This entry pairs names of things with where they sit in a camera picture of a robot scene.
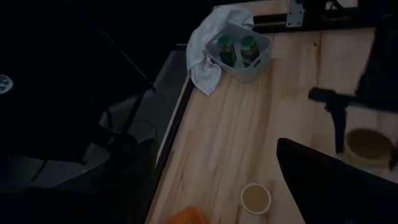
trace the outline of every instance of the metal bracket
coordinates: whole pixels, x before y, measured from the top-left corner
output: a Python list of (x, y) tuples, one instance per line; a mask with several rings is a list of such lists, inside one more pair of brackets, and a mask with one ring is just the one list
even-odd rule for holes
[(301, 27), (303, 25), (305, 9), (296, 0), (290, 0), (289, 10), (287, 11), (286, 27)]

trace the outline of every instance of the wood grain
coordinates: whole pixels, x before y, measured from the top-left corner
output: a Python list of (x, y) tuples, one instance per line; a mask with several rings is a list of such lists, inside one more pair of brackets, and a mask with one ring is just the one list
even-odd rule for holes
[[(334, 155), (334, 130), (324, 105), (308, 100), (313, 86), (354, 93), (373, 41), (372, 29), (271, 34), (272, 63), (248, 84), (223, 74), (209, 97), (194, 89), (147, 223), (163, 223), (193, 205), (210, 223), (304, 223), (276, 159), (278, 138)], [(378, 129), (398, 140), (395, 114), (349, 109), (347, 131)], [(397, 173), (383, 177), (398, 180)], [(239, 205), (250, 182), (271, 191), (269, 213)]]

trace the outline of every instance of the paper cup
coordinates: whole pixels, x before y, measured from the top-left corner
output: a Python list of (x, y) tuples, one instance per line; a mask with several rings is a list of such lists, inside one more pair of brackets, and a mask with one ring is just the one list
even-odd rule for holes
[(249, 213), (261, 215), (266, 213), (271, 205), (271, 194), (265, 186), (251, 183), (242, 189), (241, 204)]

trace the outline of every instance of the round wooden object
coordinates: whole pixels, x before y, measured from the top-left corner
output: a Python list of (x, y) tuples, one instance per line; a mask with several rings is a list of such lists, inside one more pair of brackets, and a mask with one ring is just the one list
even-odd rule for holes
[(393, 148), (389, 138), (372, 129), (354, 129), (344, 139), (346, 158), (366, 167), (387, 167)]

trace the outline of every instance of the jar lid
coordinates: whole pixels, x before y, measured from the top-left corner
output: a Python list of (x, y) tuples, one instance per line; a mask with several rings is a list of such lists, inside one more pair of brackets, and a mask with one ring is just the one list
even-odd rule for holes
[(232, 40), (228, 35), (220, 37), (217, 41), (219, 47), (229, 47), (232, 44)]
[(250, 50), (256, 44), (256, 40), (252, 36), (245, 36), (241, 39), (241, 48), (243, 50)]

